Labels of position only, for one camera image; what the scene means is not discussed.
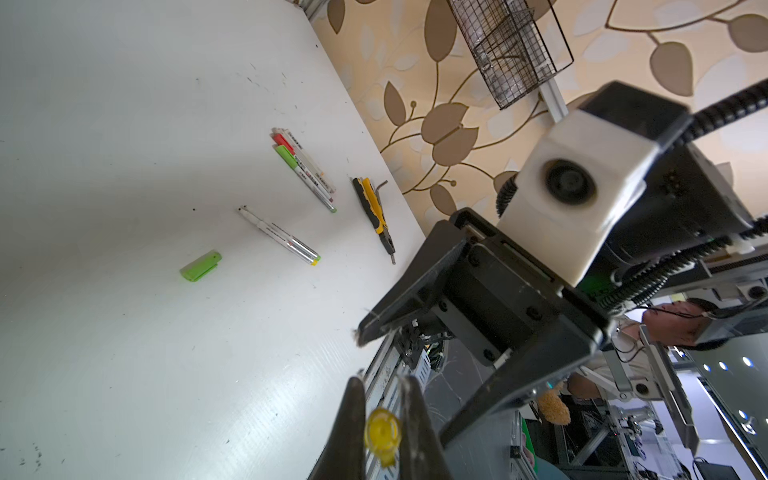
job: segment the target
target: yellow marker cap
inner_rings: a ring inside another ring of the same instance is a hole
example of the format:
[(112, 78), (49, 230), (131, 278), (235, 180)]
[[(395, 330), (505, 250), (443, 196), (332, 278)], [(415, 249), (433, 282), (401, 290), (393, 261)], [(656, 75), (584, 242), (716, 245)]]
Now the yellow marker cap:
[(383, 468), (395, 464), (400, 446), (400, 421), (387, 409), (376, 409), (366, 420), (365, 442)]

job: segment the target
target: green marker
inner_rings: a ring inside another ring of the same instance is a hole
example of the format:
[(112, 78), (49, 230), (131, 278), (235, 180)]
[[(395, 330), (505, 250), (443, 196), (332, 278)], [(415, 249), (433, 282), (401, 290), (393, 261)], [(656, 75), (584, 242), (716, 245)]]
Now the green marker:
[(275, 147), (275, 151), (288, 164), (290, 169), (296, 172), (296, 175), (298, 175), (299, 178), (310, 188), (312, 193), (314, 193), (315, 196), (318, 197), (321, 202), (323, 202), (323, 205), (328, 207), (328, 210), (331, 210), (331, 213), (334, 214), (336, 212), (336, 207), (333, 206), (333, 198), (328, 198), (324, 190), (315, 184), (314, 179), (307, 177), (307, 175), (304, 173), (304, 170), (302, 170), (299, 164), (296, 162), (296, 158), (293, 157), (288, 149), (283, 145), (277, 145)]

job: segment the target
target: wallpaper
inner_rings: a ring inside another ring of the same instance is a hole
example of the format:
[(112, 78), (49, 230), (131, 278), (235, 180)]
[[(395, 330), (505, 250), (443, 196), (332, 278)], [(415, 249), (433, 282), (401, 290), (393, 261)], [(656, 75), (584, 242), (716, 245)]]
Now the wallpaper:
[[(548, 50), (570, 61), (550, 5), (529, 1)], [(575, 62), (570, 108), (618, 79), (698, 110), (768, 77), (768, 0), (557, 0)], [(446, 0), (330, 0), (313, 26), (425, 232), (457, 208), (496, 220), (495, 196), (552, 124), (537, 92), (500, 111)], [(768, 211), (768, 111), (697, 142)]]

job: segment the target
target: wire mesh basket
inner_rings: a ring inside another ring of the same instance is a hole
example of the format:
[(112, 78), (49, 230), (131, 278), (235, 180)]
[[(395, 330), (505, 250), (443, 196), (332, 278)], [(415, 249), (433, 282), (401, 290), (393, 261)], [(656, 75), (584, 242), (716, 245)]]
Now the wire mesh basket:
[(449, 0), (478, 70), (502, 110), (573, 63), (551, 0), (546, 1), (570, 58), (566, 65), (558, 62), (559, 68), (541, 38), (535, 10), (525, 0)]

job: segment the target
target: green marker cap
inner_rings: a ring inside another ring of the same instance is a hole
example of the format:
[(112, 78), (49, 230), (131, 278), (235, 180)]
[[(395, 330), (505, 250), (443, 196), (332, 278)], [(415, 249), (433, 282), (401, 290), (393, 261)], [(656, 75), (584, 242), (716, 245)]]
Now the green marker cap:
[(211, 250), (182, 268), (180, 270), (181, 276), (191, 282), (197, 282), (200, 278), (216, 268), (220, 260), (221, 253), (218, 253), (216, 250)]
[(299, 164), (296, 163), (296, 159), (293, 158), (293, 155), (291, 155), (288, 149), (285, 148), (283, 145), (276, 146), (275, 151), (278, 154), (280, 154), (280, 156), (283, 158), (283, 160), (285, 160), (288, 166), (291, 167), (291, 170), (299, 166)]

